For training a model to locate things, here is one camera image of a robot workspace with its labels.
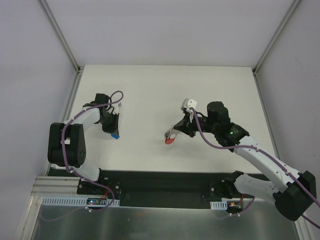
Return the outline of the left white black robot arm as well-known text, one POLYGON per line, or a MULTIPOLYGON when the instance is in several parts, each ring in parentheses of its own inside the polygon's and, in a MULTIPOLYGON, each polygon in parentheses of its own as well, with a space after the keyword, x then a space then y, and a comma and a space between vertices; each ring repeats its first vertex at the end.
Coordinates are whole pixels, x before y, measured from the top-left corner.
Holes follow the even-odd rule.
POLYGON ((54 122, 49 128, 48 162, 64 167, 68 173, 87 181, 88 188, 99 195, 106 183, 100 179, 101 170, 87 160, 85 133, 93 125, 101 125, 103 133, 119 139, 121 100, 124 94, 117 90, 108 96, 97 93, 95 99, 82 106, 79 113, 64 122, 54 122))

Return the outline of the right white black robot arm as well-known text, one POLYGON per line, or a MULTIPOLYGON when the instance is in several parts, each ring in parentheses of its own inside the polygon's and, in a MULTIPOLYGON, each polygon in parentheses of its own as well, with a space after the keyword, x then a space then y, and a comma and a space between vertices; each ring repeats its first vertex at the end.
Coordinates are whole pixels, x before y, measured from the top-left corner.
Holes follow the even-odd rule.
POLYGON ((173 143, 179 134, 193 138, 199 133, 209 146, 231 151, 267 177, 267 180, 261 180, 235 171, 214 188, 219 196, 231 199, 239 194, 251 195, 273 204, 291 221, 302 217, 312 204, 320 203, 315 176, 309 171, 300 172, 290 167, 264 150, 248 131, 231 122, 229 111, 221 101, 210 102, 206 115, 197 112, 196 106, 193 99, 183 101, 184 116, 165 133, 165 143, 173 143))

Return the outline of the blue head key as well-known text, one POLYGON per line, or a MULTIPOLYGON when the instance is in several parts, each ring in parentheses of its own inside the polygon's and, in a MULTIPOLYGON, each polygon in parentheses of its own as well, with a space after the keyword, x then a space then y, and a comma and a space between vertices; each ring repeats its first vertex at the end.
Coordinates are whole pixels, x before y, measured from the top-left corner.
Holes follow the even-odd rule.
POLYGON ((116 134, 111 134, 111 136, 116 140, 119 139, 119 137, 120 137, 119 135, 116 135, 116 134))

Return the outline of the keyring with red tag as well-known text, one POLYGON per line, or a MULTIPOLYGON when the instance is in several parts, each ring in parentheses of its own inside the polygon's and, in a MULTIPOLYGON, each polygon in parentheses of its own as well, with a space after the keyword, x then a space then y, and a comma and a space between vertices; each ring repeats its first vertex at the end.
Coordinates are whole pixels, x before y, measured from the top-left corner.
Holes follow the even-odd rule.
POLYGON ((166 145, 172 144, 172 143, 175 141, 176 137, 177 137, 178 135, 180 135, 180 134, 181 134, 181 132, 178 131, 178 130, 176 130, 176 129, 174 129, 174 126, 172 125, 172 126, 164 133, 164 143, 165 143, 166 145))

